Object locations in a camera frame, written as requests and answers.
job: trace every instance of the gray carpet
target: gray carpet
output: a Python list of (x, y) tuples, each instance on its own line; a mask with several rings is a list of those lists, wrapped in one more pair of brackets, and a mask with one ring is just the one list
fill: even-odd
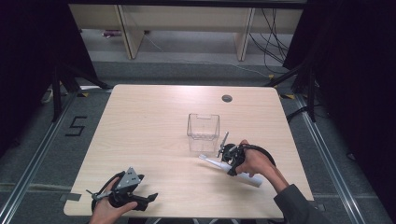
[[(231, 65), (218, 64), (174, 64), (174, 63), (94, 63), (99, 78), (110, 85), (116, 84), (163, 84), (163, 85), (220, 85), (220, 86), (261, 86), (269, 81), (265, 76), (275, 74), (265, 66), (243, 66), (250, 72)], [(270, 67), (277, 72), (285, 72), (281, 67)], [(81, 85), (92, 85), (78, 78)], [(291, 93), (292, 79), (277, 86), (280, 94)], [(67, 193), (77, 176), (85, 153), (91, 142), (96, 126), (101, 118), (109, 93), (91, 92), (87, 97), (77, 97), (67, 110), (62, 127), (57, 132), (49, 152), (43, 160), (25, 195), (20, 208), (11, 223), (85, 223), (88, 217), (68, 217), (63, 213), (62, 194)], [(298, 109), (296, 101), (281, 99), (288, 115)], [(347, 147), (332, 124), (331, 118), (323, 107), (316, 109), (317, 125), (325, 138), (332, 155), (339, 165), (347, 184), (363, 212), (367, 223), (391, 223), (381, 203), (375, 197), (369, 183), (359, 166), (345, 155)], [(67, 136), (78, 133), (71, 129), (75, 124), (84, 126), (80, 136)], [(29, 160), (32, 158), (52, 118), (52, 105), (40, 107), (34, 118), (21, 135), (21, 144), (11, 148), (0, 160), (0, 203), (3, 204)], [(301, 115), (290, 123), (296, 146), (298, 148), (308, 182), (315, 197), (315, 203), (323, 205), (323, 214), (333, 223), (350, 223), (346, 209), (342, 204), (332, 180), (324, 167), (317, 147), (306, 128)]]

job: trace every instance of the black backdrop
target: black backdrop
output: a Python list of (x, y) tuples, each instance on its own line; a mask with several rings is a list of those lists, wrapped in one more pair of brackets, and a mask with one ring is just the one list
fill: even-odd
[[(322, 9), (304, 12), (284, 66), (302, 62), (323, 24)], [(344, 1), (334, 22), (334, 33), (318, 49), (324, 52), (316, 63), (318, 90), (396, 222), (396, 2)], [(298, 76), (307, 85), (307, 76)]]
[(96, 77), (68, 5), (14, 2), (0, 6), (0, 157), (40, 105), (57, 64)]

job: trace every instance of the wooden table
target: wooden table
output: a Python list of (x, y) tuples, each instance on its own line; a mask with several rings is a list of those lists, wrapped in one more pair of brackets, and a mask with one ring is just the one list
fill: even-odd
[[(222, 101), (231, 95), (230, 103)], [(145, 212), (128, 217), (283, 217), (273, 201), (276, 192), (264, 179), (259, 188), (226, 175), (190, 154), (190, 113), (220, 116), (220, 137), (227, 143), (266, 148), (290, 183), (313, 200), (303, 166), (275, 89), (218, 86), (118, 85), (108, 100), (72, 193), (69, 216), (90, 216), (91, 195), (114, 174), (132, 166), (144, 180), (134, 194), (159, 193)]]

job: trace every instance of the human hand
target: human hand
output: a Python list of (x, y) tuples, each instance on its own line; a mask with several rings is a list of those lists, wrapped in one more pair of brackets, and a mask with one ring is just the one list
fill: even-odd
[[(118, 179), (119, 178), (117, 177), (111, 181), (105, 191), (110, 191)], [(112, 224), (116, 222), (116, 220), (119, 219), (122, 214), (129, 212), (136, 207), (137, 202), (131, 202), (125, 204), (122, 207), (115, 208), (110, 204), (108, 198), (105, 197), (96, 204), (91, 216), (90, 224)]]
[[(247, 140), (242, 140), (240, 145), (248, 145)], [(235, 168), (238, 174), (249, 173), (250, 177), (261, 174), (273, 185), (276, 192), (282, 191), (289, 183), (280, 171), (270, 162), (268, 157), (258, 150), (245, 149), (245, 161)]]

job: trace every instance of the sleeve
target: sleeve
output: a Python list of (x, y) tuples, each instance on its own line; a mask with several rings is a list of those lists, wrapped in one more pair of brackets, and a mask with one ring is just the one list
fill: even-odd
[(290, 185), (274, 198), (290, 224), (331, 223), (319, 210), (309, 204), (295, 185)]

